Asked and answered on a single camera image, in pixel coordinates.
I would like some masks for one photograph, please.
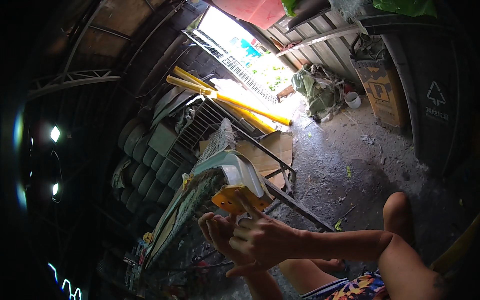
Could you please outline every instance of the hand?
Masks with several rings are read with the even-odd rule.
[[[265,215],[253,207],[239,190],[235,191],[235,195],[252,219],[240,220],[229,243],[233,249],[253,257],[255,262],[234,267],[227,272],[227,277],[268,270],[286,259],[295,258],[303,231]]]
[[[233,237],[233,230],[237,227],[237,216],[230,214],[228,217],[214,216],[206,213],[198,219],[198,225],[206,240],[213,245],[215,250],[231,259],[235,265],[244,265],[253,262],[248,255],[232,249],[228,240]]]

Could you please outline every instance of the yellow pipe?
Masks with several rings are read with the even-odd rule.
[[[200,79],[198,79],[197,77],[193,76],[192,74],[188,73],[187,71],[185,71],[184,69],[182,68],[179,68],[178,66],[175,66],[175,68],[173,68],[173,73],[175,75],[177,75],[178,77],[186,80],[186,81],[189,81],[193,84],[196,84],[196,85],[201,85],[201,86],[204,86],[206,88],[209,88],[211,90],[214,90],[216,91],[215,88],[211,87],[209,84],[206,84],[205,82],[201,81]]]
[[[182,86],[182,87],[189,88],[196,93],[199,93],[201,95],[210,96],[211,98],[216,98],[216,99],[218,99],[220,101],[223,101],[225,103],[228,103],[232,106],[236,106],[238,108],[246,109],[248,111],[257,113],[259,115],[262,115],[264,117],[269,118],[272,121],[279,122],[280,124],[283,124],[283,125],[286,125],[286,126],[291,125],[291,120],[288,119],[288,118],[281,117],[281,116],[278,116],[278,115],[275,115],[275,114],[271,114],[271,113],[264,112],[262,110],[256,109],[254,107],[251,107],[250,105],[244,104],[240,101],[237,101],[237,100],[232,99],[230,97],[224,96],[224,95],[220,94],[219,92],[214,91],[214,90],[209,89],[209,88],[206,88],[202,85],[196,85],[196,84],[193,84],[193,83],[188,82],[186,80],[182,80],[182,79],[179,79],[179,78],[176,78],[176,77],[172,77],[170,75],[167,76],[167,82],[169,84],[174,84],[174,85],[177,85],[177,86]]]
[[[278,122],[280,124],[283,124],[283,125],[286,125],[286,126],[290,126],[291,125],[291,120],[288,119],[288,118],[285,118],[285,117],[281,117],[281,116],[278,116],[278,115],[275,115],[275,114],[271,114],[271,113],[268,113],[268,112],[264,112],[262,110],[259,110],[259,109],[256,109],[254,107],[251,107],[250,105],[247,105],[247,104],[244,104],[240,101],[237,101],[235,99],[232,99],[230,97],[227,97],[227,96],[224,96],[222,94],[219,94],[217,92],[217,95],[216,97],[218,100],[220,101],[223,101],[223,102],[226,102],[230,105],[233,105],[233,106],[236,106],[238,108],[242,108],[242,109],[246,109],[246,110],[249,110],[251,112],[254,112],[254,113],[257,113],[261,116],[264,116],[264,117],[267,117],[269,118],[270,120],[272,121],[275,121],[275,122]]]
[[[184,69],[179,68],[178,66],[175,66],[173,68],[173,73],[175,75],[179,76],[180,78],[182,78],[186,81],[189,81],[193,84],[202,85],[202,86],[204,86],[208,89],[212,89],[212,90],[215,90],[215,91],[217,90],[217,89],[213,88],[212,86],[210,86],[209,84],[207,84],[207,83],[203,82],[202,80],[198,79],[197,77],[193,76],[192,74],[188,73]],[[217,100],[217,102],[221,103],[221,106],[223,108],[229,110],[231,113],[237,114],[240,118],[244,118],[248,123],[250,123],[254,127],[258,128],[261,132],[263,132],[265,134],[275,132],[275,129],[273,129],[272,127],[265,124],[262,120],[257,118],[254,114],[252,114],[248,110],[230,105],[230,104],[222,102],[222,101]]]

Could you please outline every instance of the teal object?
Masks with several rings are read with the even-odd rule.
[[[283,9],[289,17],[296,17],[297,14],[293,12],[295,6],[297,6],[297,0],[282,0]]]
[[[422,15],[437,17],[433,0],[373,0],[373,6],[382,11],[404,14],[410,17]]]

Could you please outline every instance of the concrete floor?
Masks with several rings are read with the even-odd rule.
[[[446,189],[443,187],[447,186],[445,181],[427,175],[428,168],[414,156],[411,138],[389,132],[375,123],[367,98],[362,99],[360,108],[348,108],[345,114],[341,112],[332,121],[322,124],[312,123],[312,119],[304,115],[305,106],[297,96],[282,105],[294,112],[290,127],[294,143],[293,166],[298,170],[294,197],[332,226],[355,205],[341,223],[343,230],[383,229],[382,208],[386,199],[394,192],[405,192],[414,214],[416,249],[429,265],[458,238],[475,216],[459,204],[458,192],[454,188]],[[360,141],[363,134],[375,138],[374,144]],[[350,166],[351,178],[347,177],[347,166]],[[270,216],[294,228],[315,231],[311,222],[286,205],[280,205]],[[199,245],[193,252],[201,254],[207,250],[205,245]],[[222,258],[213,256],[206,261],[217,264]],[[347,264],[349,279],[377,268],[374,262]],[[189,298],[251,299],[241,278],[224,277],[229,268],[203,273],[202,289],[197,289],[196,295],[190,294]],[[299,299],[278,268],[273,268],[271,273],[277,279],[284,299]],[[174,283],[178,284],[178,281],[172,278],[170,284]],[[190,284],[185,278],[183,283]]]

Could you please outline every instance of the metal grate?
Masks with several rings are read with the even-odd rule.
[[[205,135],[208,134],[209,129],[211,132],[216,131],[223,118],[224,117],[215,110],[214,103],[210,99],[206,99],[195,111],[193,122],[185,127],[177,136],[173,146],[167,153],[167,158],[174,164],[180,166],[185,159],[183,158],[184,156],[178,152],[176,146],[181,146],[190,153],[193,153],[199,141],[208,138],[208,136]]]
[[[254,95],[264,102],[264,104],[271,105],[278,103],[277,98],[270,94],[262,85],[258,84],[253,75],[245,69],[238,60],[202,30],[193,29],[183,30],[182,32],[230,70]]]

